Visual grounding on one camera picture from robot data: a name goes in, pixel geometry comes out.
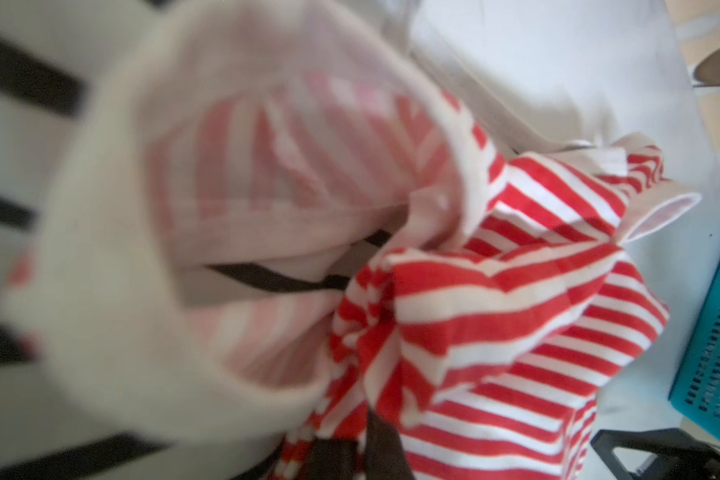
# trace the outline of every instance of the white table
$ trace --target white table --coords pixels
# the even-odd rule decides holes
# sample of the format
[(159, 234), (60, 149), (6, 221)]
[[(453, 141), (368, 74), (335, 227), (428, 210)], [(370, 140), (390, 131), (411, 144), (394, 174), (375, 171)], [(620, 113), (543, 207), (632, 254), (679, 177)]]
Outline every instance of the white table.
[[(592, 123), (605, 103), (613, 138), (647, 134), (666, 154), (666, 176), (703, 193), (693, 211), (628, 247), (672, 318), (601, 392), (595, 431), (679, 426), (666, 398), (720, 258), (720, 175), (664, 1), (431, 0), (423, 14), (538, 131), (580, 138), (592, 125), (579, 118)], [(592, 452), (581, 478), (611, 476)]]

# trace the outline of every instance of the black and white striped surface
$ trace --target black and white striped surface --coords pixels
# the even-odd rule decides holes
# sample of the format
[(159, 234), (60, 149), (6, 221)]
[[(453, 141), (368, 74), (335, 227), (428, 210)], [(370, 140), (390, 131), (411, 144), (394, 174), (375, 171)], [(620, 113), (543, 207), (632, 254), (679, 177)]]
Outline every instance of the black and white striped surface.
[[(88, 85), (167, 3), (0, 0), (0, 290), (27, 245)], [(361, 250), (372, 254), (387, 238), (380, 231)], [(261, 292), (343, 289), (348, 281), (346, 275), (297, 278), (253, 264), (210, 266), (187, 278), (221, 294), (241, 286)], [(122, 432), (55, 389), (15, 344), (0, 314), (0, 480), (259, 478), (276, 457), (277, 444), (265, 438), (245, 445), (173, 446)], [(272, 454), (241, 472), (262, 452)]]

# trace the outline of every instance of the black plastic object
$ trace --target black plastic object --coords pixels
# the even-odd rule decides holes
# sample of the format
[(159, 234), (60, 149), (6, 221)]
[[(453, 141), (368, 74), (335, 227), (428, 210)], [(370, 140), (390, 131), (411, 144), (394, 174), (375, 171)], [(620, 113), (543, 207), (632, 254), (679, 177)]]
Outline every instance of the black plastic object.
[[(720, 454), (679, 428), (650, 432), (600, 430), (592, 448), (616, 480), (720, 480)], [(614, 454), (630, 448), (655, 455), (640, 473), (629, 472)]]

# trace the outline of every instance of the white surface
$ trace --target white surface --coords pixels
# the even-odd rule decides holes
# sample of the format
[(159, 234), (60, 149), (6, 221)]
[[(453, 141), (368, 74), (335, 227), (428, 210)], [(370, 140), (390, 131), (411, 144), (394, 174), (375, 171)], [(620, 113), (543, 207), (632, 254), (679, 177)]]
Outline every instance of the white surface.
[[(664, 2), (431, 0), (424, 15), (539, 132), (643, 131), (664, 150), (666, 176), (703, 193), (679, 221), (629, 245), (672, 318), (602, 391), (594, 429), (679, 426), (666, 398), (720, 258), (720, 174)], [(581, 478), (612, 476), (591, 452)]]

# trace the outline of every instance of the garment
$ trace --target garment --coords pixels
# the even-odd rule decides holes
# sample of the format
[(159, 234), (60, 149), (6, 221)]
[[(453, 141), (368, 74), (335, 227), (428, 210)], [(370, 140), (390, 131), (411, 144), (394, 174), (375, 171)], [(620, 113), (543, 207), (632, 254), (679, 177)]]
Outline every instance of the garment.
[[(645, 147), (627, 138), (507, 162), (466, 105), (333, 2), (184, 2), (90, 102), (8, 308), (72, 398), (150, 438), (279, 436), (307, 420), (276, 471), (291, 478), (310, 428), (362, 445), (367, 398), (423, 472), (420, 422), (486, 376), (530, 375), (523, 355), (584, 328), (571, 325), (611, 283), (651, 304), (660, 330), (666, 313), (615, 242), (698, 196), (660, 178), (656, 150), (630, 169), (625, 150)], [(384, 247), (367, 249), (399, 216)], [(531, 269), (552, 279), (543, 291), (513, 286), (518, 265), (544, 259), (548, 271)], [(192, 275), (229, 264), (298, 270), (316, 288), (189, 292)], [(320, 288), (331, 274), (354, 275), (345, 293)], [(441, 298), (438, 282), (474, 286)], [(539, 307), (543, 295), (559, 303)], [(527, 309), (525, 330), (466, 346), (482, 320), (460, 315), (514, 325)], [(545, 438), (562, 449), (547, 473), (576, 470), (576, 432), (613, 374), (547, 412), (565, 424)]]

